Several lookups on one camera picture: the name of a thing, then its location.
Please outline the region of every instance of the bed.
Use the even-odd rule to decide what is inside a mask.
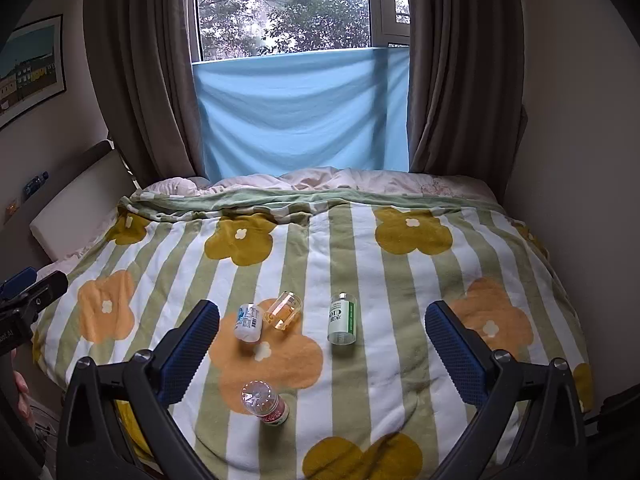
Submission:
[[[474,415],[426,337],[424,311],[444,299],[493,349],[537,364],[567,359],[590,409],[575,311],[542,244],[484,183],[313,168],[207,184],[136,190],[86,247],[41,269],[63,269],[70,282],[34,326],[34,361],[61,388],[78,358],[106,364],[153,348],[206,298],[220,331],[171,411],[218,478],[428,478]],[[263,327],[257,344],[235,339],[238,306],[268,306],[283,290],[303,298],[302,318],[284,335]],[[326,339],[336,292],[359,304],[346,348]],[[291,408],[284,425],[244,411],[250,380],[277,387]],[[514,410],[494,463],[523,412]]]

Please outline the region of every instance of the floral comforter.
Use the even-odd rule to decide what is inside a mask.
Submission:
[[[34,358],[62,387],[78,358],[128,360],[198,300],[219,307],[220,331],[172,415],[220,479],[427,478],[473,416],[424,330],[435,300],[491,348],[538,364],[567,359],[583,407],[592,403],[584,339],[545,251],[489,203],[351,189],[137,191],[69,282],[34,336]],[[303,298],[298,322],[239,342],[238,306],[268,306],[283,290]],[[357,341],[345,348],[326,339],[337,292],[360,309]],[[244,411],[251,380],[282,393],[285,424]],[[521,415],[514,410],[496,460]]]

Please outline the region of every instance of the brown curtain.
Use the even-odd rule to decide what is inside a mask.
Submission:
[[[520,0],[409,8],[410,171],[480,178],[501,200],[524,129]]]
[[[95,94],[141,186],[204,176],[186,0],[84,0]]]

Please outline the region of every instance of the blue rubber pad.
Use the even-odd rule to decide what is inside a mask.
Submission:
[[[488,399],[484,368],[436,303],[427,307],[424,321],[427,335],[460,397],[479,409]]]
[[[160,370],[158,401],[163,406],[180,402],[202,358],[218,333],[220,316],[215,304],[202,309]]]

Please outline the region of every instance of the painting of buildings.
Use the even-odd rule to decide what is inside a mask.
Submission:
[[[62,16],[18,28],[0,52],[0,128],[65,91]]]

